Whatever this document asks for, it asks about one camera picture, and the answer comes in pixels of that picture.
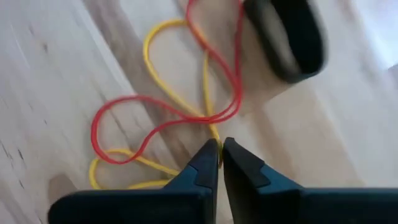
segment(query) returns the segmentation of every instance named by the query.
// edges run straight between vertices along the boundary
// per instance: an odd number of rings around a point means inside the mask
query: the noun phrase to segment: black rubber band
[[[281,62],[264,28],[263,8],[272,4],[286,30],[292,54],[300,72],[290,71]],[[318,74],[325,61],[320,30],[307,0],[246,0],[244,8],[257,30],[258,38],[275,74],[288,83],[297,83]]]

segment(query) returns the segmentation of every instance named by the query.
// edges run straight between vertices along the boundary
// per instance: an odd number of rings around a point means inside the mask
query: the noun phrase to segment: light wooden surface
[[[297,85],[282,83],[244,21],[244,104],[218,125],[220,134],[304,186],[398,187],[397,69],[380,65],[378,49],[364,35],[368,16],[357,2],[312,3],[327,43],[324,71]],[[156,23],[183,17],[185,4],[0,0],[0,223],[46,223],[57,198],[90,188],[90,122],[106,100],[133,93],[169,100],[146,73],[142,41]],[[194,12],[229,61],[235,12],[227,0],[201,0]],[[203,53],[186,28],[157,37],[150,56],[164,80],[203,107]],[[229,87],[216,65],[211,74],[220,110],[230,99]],[[101,143],[135,148],[167,119],[151,105],[119,106],[104,119]],[[209,136],[204,126],[172,127],[154,138],[145,155],[181,169]],[[98,175],[108,187],[164,177],[139,164],[101,164]],[[218,197],[218,223],[231,223],[222,178]]]

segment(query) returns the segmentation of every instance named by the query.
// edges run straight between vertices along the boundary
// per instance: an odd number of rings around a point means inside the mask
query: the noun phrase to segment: yellow rubber band
[[[106,152],[107,153],[119,153],[119,154],[123,154],[123,155],[128,156],[128,157],[131,157],[131,156],[134,155],[134,153],[131,152],[128,149],[110,149],[110,150],[108,150]],[[157,164],[155,162],[152,162],[152,161],[150,161],[148,159],[145,159],[145,158],[143,158],[141,156],[138,157],[137,160],[139,162],[142,162],[145,165],[148,165],[148,166],[154,168],[154,169],[157,169],[157,170],[160,170],[162,172],[165,172],[166,174],[170,174],[170,175],[176,176],[179,173],[179,171],[177,171],[177,170],[173,170],[173,169],[170,169],[168,167],[162,166],[162,165]],[[92,162],[90,164],[90,169],[88,171],[88,178],[90,180],[91,186],[94,189],[98,189],[98,190],[99,189],[103,189],[104,190],[106,188],[101,187],[98,184],[98,182],[96,180],[96,176],[95,176],[95,172],[96,172],[96,169],[98,167],[98,163],[99,162],[100,162],[100,159],[98,159],[98,158],[92,160]],[[169,181],[170,180],[156,180],[156,181],[150,181],[150,182],[143,182],[143,183],[140,183],[140,184],[130,185],[127,189],[141,189],[141,188],[147,188],[147,187],[164,186]]]
[[[169,86],[164,82],[162,79],[159,78],[156,69],[154,65],[152,64],[151,60],[149,59],[149,46],[150,43],[152,42],[153,38],[162,30],[168,28],[168,27],[173,27],[173,26],[186,26],[187,22],[185,20],[181,19],[176,19],[176,20],[170,20],[170,21],[165,21],[160,23],[159,25],[155,26],[147,35],[147,37],[144,40],[144,48],[143,48],[143,55],[144,55],[144,61],[147,66],[148,72],[151,75],[152,79],[156,82],[156,84],[161,88],[176,104],[178,104],[181,108],[187,110],[189,113],[195,116],[205,116],[201,114],[198,110],[196,110],[194,107],[190,106],[183,98],[179,97]],[[203,94],[204,94],[204,99],[205,99],[205,105],[206,105],[206,113],[208,116],[211,116],[214,114],[214,109],[213,109],[213,104],[211,103],[210,100],[210,91],[208,88],[208,61],[209,61],[209,55],[208,52],[205,52],[204,55],[204,61],[203,61]],[[220,135],[218,134],[217,127],[214,124],[209,124],[209,129],[211,131],[212,136],[218,141],[219,144],[219,157],[220,157],[220,167],[222,163],[222,157],[221,157],[221,150],[223,148],[221,140],[220,140]],[[120,153],[124,154],[126,156],[133,156],[134,153],[131,152],[128,149],[110,149],[107,151],[107,153]],[[154,169],[160,170],[162,172],[165,172],[170,175],[178,175],[179,171],[170,169],[168,167],[162,166],[156,162],[147,160],[143,157],[138,157],[137,160],[139,162],[144,163],[147,166],[150,166]],[[98,166],[100,159],[96,158],[93,159],[91,164],[90,164],[90,169],[89,169],[89,180],[90,184],[94,189],[105,189],[101,187],[98,182],[96,181],[96,176],[95,172]],[[127,189],[144,189],[148,187],[161,187],[165,186],[168,184],[171,180],[155,180],[155,181],[149,181],[149,182],[142,182],[139,184],[134,184],[130,185]]]
[[[174,102],[176,102],[176,104],[178,104],[183,109],[187,110],[192,115],[205,116],[205,115],[201,114],[199,112],[199,110],[197,110],[194,107],[192,107],[191,105],[189,105],[183,98],[178,96],[168,86],[168,84],[166,82],[164,82],[161,78],[159,78],[154,65],[152,64],[151,60],[149,59],[149,46],[150,46],[150,43],[152,42],[153,38],[160,31],[162,31],[162,30],[164,30],[165,28],[168,28],[168,27],[187,26],[187,25],[188,25],[187,22],[185,20],[181,20],[181,19],[165,21],[165,22],[160,23],[159,25],[156,25],[149,32],[148,36],[145,38],[144,48],[143,48],[144,61],[145,61],[145,64],[146,64],[146,66],[148,68],[149,75],[156,82],[156,84],[159,86],[159,88],[161,88]],[[203,87],[203,91],[205,92],[205,96],[207,96],[207,97],[205,97],[206,108],[210,109],[213,106],[211,105],[211,101],[209,100],[209,91],[208,91],[208,85],[207,85],[208,53],[205,53],[205,61],[207,61],[207,63],[206,63],[206,68],[203,68],[203,77],[206,77],[206,85]],[[219,141],[220,140],[220,135],[218,134],[216,126],[214,124],[210,124],[209,127],[210,127],[210,131],[211,131],[213,137]]]

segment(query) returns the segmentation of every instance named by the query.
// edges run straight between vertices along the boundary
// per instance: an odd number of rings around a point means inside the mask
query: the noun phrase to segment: black object
[[[68,195],[50,224],[215,223],[218,143],[211,139],[161,190],[91,190]]]
[[[217,142],[211,139],[161,190],[78,192],[49,211],[50,224],[215,223]],[[398,223],[397,189],[307,189],[227,138],[224,179],[235,224]]]
[[[272,46],[270,34],[264,28],[263,9],[272,4],[285,28],[299,73],[286,68]],[[245,0],[244,8],[275,74],[288,83],[310,78],[323,67],[325,56],[319,27],[307,0]]]

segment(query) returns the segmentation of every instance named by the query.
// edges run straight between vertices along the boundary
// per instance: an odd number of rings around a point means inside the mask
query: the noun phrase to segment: wood grain
[[[135,93],[169,100],[146,72],[142,41],[158,22],[183,18],[186,3],[0,0],[1,223],[46,223],[57,198],[90,188],[90,123],[106,100]],[[244,103],[237,116],[218,125],[220,135],[234,137],[304,186],[397,187],[395,69],[381,70],[355,4],[311,4],[327,48],[324,71],[296,85],[281,82],[245,19]],[[231,63],[236,6],[201,0],[193,18]],[[203,52],[187,28],[161,33],[150,57],[161,78],[203,108]],[[210,73],[219,111],[231,91],[215,63]],[[155,125],[172,118],[152,105],[118,106],[101,124],[101,144],[134,150]],[[171,127],[156,135],[145,156],[181,169],[209,136],[205,126]],[[232,223],[222,176],[221,170],[217,222]],[[137,163],[101,163],[98,177],[105,186],[121,188],[164,175]]]

